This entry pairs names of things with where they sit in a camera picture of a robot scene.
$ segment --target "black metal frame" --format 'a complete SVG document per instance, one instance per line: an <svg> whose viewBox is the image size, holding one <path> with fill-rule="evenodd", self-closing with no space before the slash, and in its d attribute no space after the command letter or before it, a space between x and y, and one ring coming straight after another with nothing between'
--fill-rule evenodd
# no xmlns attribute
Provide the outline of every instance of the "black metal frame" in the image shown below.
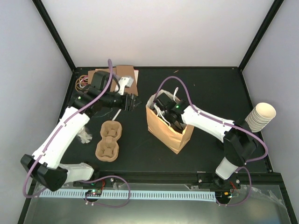
<svg viewBox="0 0 299 224"><path fill-rule="evenodd" d="M57 32L42 1L41 0L32 0L32 1L35 4L42 19L44 20L46 26L48 27L50 33L52 34L56 44L58 45L61 53L63 54L65 60L67 61L70 69L72 70L72 76L71 76L71 80L70 80L70 83L69 83L69 86L67 89L67 94L65 96L62 110L59 115L59 117L62 117L62 115L67 107L67 103L71 98L72 89L76 82L76 77L79 73L79 70L82 68L76 68L74 62L71 59L71 56L69 55L62 39L60 38L59 33ZM250 47L248 48L244 58L242 59L242 62L240 63L239 67L234 67L235 69L238 69L239 74L242 77L243 83L245 86L246 86L246 84L245 84L245 81L243 78L242 71L244 70L245 66L247 65L248 61L250 60L251 56L253 55L255 49L257 48L259 42L261 41L263 35L265 34L268 26L272 22L274 16L276 15L276 13L279 10L280 6L282 5L283 1L284 0L274 0L264 21L261 24L256 36L254 37ZM249 96L248 92L247 92L247 95L248 95L249 102L251 103L250 96ZM291 202L290 202L290 198L287 194L285 184L284 184L281 174L272 172L273 169L272 169L272 165L271 165L271 162L270 162L270 159L268 156L265 158L265 163L266 163L267 167L269 168L268 173L251 173L252 184L278 185L280 187L281 193L283 195L284 203L287 207L291 222L294 224L298 223L295 213L294 213L294 210L292 208ZM145 183L186 183L186 182L188 182L188 183L195 183L195 182L198 182L198 177L199 177L198 174L194 174L194 173L192 173L192 174L117 173L114 175L119 175L131 183L132 182L145 182ZM246 173L239 173L238 178L241 183L244 183L244 184L249 183L248 176ZM33 193L35 185L36 185L36 183L35 183L35 181L33 181L30 185L29 194ZM19 218L19 222L18 222L19 224L24 223L30 201L31 201L30 198L27 198L25 201L23 210L22 210L20 218Z"/></svg>

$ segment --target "black cable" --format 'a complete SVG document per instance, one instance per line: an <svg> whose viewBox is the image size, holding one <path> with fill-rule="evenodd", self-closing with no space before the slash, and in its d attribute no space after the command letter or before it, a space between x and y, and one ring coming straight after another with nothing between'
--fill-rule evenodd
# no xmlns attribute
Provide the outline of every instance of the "black cable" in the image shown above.
<svg viewBox="0 0 299 224"><path fill-rule="evenodd" d="M118 83L118 80L117 80L117 78L113 75L113 80L116 82L116 84L117 84L117 87L118 87L118 90L117 90L117 92L116 93L118 93L119 91L120 91L120 89L121 89L121 86L120 86L120 84Z"/></svg>

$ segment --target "black table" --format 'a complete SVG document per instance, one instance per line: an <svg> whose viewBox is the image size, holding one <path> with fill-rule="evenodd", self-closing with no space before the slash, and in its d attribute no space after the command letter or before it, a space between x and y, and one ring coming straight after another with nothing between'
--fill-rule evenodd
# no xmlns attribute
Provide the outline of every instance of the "black table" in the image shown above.
<svg viewBox="0 0 299 224"><path fill-rule="evenodd" d="M87 74L88 70L93 69L81 68L77 76ZM122 136L118 140L118 158L114 162L102 162L95 156L96 146L101 140L101 125L104 121L111 120L117 112L117 109L105 108L87 124L93 134L92 142L84 145L75 139L61 162L70 164L86 161L110 174L214 172L224 157L215 137L195 128L191 140L176 155L148 131L145 105L160 83L166 77L175 75L184 81L193 103L200 109L222 118L244 119L252 110L252 104L242 74L235 68L137 69L137 87L142 104L133 112L122 111L116 119L123 128ZM177 96L186 99L183 87L175 79L167 81L163 89L174 92L177 86ZM259 146L252 158L263 154L264 149ZM250 172L260 173L266 173L267 169L271 169L266 159L249 163L247 167Z"/></svg>

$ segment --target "black frame post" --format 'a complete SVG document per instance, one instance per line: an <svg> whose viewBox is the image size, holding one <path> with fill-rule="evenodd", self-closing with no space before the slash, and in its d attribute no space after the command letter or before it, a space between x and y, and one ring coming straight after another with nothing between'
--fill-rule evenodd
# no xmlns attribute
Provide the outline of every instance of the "black frame post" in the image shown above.
<svg viewBox="0 0 299 224"><path fill-rule="evenodd" d="M253 52L256 50L256 47L258 46L259 42L261 41L263 35L265 34L266 30L268 29L269 25L271 24L274 16L276 15L277 11L279 10L279 8L283 2L284 2L284 0L274 0L265 19L263 20L260 28L257 31L256 36L254 37L251 45L249 46L244 58L242 59L240 65L239 65L240 71L243 71L245 66L249 62L251 56L253 55Z"/></svg>
<svg viewBox="0 0 299 224"><path fill-rule="evenodd" d="M33 3L35 4L39 14L41 15L43 21L45 22L46 26L48 27L50 33L52 34L52 37L54 38L57 46L59 47L62 55L64 56L66 62L68 63L70 69L72 71L76 70L76 66L74 64L74 62L71 59L70 54L68 53L62 39L59 36L59 33L57 32L54 23L52 22L45 6L43 5L41 0L32 0Z"/></svg>

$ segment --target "gray floor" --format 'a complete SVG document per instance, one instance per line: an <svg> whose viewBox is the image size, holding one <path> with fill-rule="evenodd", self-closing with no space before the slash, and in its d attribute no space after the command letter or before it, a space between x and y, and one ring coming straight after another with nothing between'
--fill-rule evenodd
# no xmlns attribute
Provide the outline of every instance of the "gray floor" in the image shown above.
<svg viewBox="0 0 299 224"><path fill-rule="evenodd" d="M83 199L33 199L26 224L287 224L290 223L278 186L255 186L240 206L219 207L211 202L131 200L120 209L85 205ZM233 198L231 203L240 200ZM122 201L101 200L120 204Z"/></svg>

